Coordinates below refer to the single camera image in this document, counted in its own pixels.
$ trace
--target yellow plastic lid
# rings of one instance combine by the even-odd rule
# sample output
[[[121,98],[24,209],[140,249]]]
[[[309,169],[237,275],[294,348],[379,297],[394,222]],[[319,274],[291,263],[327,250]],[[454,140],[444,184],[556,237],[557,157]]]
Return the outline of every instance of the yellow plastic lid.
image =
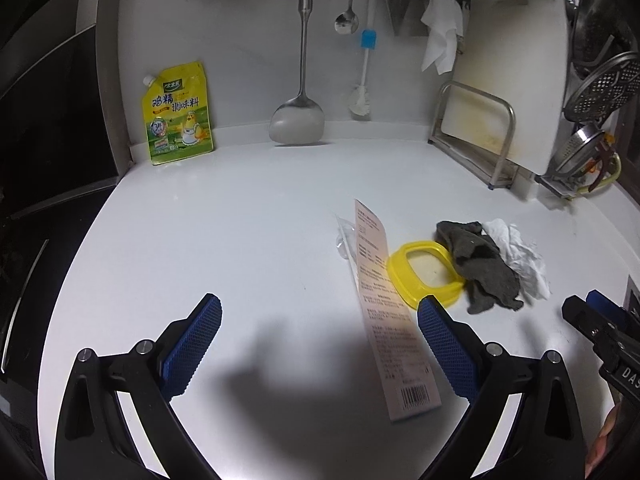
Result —
[[[415,273],[409,263],[410,253],[422,251],[432,254],[445,266],[452,276],[452,282],[444,286],[432,287],[426,285]],[[386,272],[391,283],[400,294],[400,297],[411,308],[418,309],[420,300],[426,296],[435,296],[444,307],[452,305],[460,297],[465,287],[465,279],[453,268],[453,260],[449,251],[433,240],[422,240],[404,244],[386,261]]]

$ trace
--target gray cloth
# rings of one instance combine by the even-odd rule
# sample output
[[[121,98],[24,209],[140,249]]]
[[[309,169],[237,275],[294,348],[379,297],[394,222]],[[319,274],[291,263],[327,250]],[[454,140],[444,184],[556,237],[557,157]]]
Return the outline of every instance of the gray cloth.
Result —
[[[482,234],[480,222],[438,222],[436,241],[449,250],[456,272],[467,280],[469,314],[489,310],[496,301],[513,310],[522,307],[516,300],[520,279],[501,259],[492,238]]]

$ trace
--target countertop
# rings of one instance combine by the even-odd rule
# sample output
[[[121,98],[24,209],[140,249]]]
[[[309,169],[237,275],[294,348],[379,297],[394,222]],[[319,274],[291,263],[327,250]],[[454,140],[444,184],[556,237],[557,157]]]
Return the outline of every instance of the countertop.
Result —
[[[433,238],[444,219],[503,218],[537,243],[548,301],[470,316],[463,296],[448,312],[511,354],[537,358],[557,349],[590,442],[612,400],[597,375],[599,360],[560,307],[594,288],[622,303],[627,277],[638,269],[584,206],[549,210],[490,191],[424,142],[250,144],[164,166],[139,164],[99,213],[66,276],[44,347],[38,421],[49,477],[60,402],[79,349],[129,351],[212,292],[222,301],[222,326],[172,407],[221,478],[418,478],[468,404],[431,356],[442,407],[389,422],[350,267],[335,247],[335,215],[353,219],[354,198],[381,219],[390,251]],[[130,399],[121,399],[145,463],[162,471]],[[505,421],[516,405],[508,404]],[[498,427],[484,468],[495,462],[506,431]]]

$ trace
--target cutting board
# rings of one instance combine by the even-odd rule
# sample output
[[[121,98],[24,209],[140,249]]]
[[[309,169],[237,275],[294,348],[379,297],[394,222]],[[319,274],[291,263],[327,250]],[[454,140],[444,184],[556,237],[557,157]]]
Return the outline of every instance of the cutting board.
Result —
[[[511,104],[508,159],[537,174],[545,173],[558,132],[567,51],[563,0],[472,0],[453,79]],[[503,106],[452,88],[442,131],[500,153],[508,122]]]

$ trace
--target yellow seasoning pouch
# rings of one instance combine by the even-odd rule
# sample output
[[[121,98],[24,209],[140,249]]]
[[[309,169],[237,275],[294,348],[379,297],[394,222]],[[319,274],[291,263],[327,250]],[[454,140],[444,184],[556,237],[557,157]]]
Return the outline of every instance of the yellow seasoning pouch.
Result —
[[[153,164],[213,151],[202,63],[163,70],[142,99],[142,115]]]

